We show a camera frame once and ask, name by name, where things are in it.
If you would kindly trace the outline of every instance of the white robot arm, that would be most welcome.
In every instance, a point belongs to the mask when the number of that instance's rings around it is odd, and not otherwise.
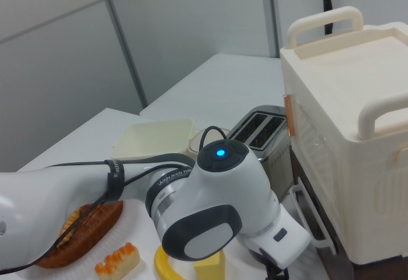
[[[237,237],[284,269],[310,242],[241,142],[208,144],[196,164],[180,154],[106,163],[0,174],[0,270],[46,253],[68,216],[106,192],[108,200],[145,203],[164,250],[179,260],[202,260]]]

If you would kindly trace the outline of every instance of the silver toaster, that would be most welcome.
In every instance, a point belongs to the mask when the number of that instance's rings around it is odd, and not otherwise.
[[[272,190],[282,200],[293,184],[288,124],[284,107],[263,105],[252,109],[227,134],[245,143],[261,162]]]

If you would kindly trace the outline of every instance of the white plate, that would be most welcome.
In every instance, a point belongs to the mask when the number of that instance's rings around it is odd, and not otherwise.
[[[124,202],[122,215],[113,228],[83,257],[59,269],[32,266],[14,274],[1,276],[1,280],[98,280],[95,265],[126,242],[134,244],[140,252],[140,263],[123,280],[159,279],[154,271],[154,253],[160,245],[152,220],[144,205],[136,200]]]

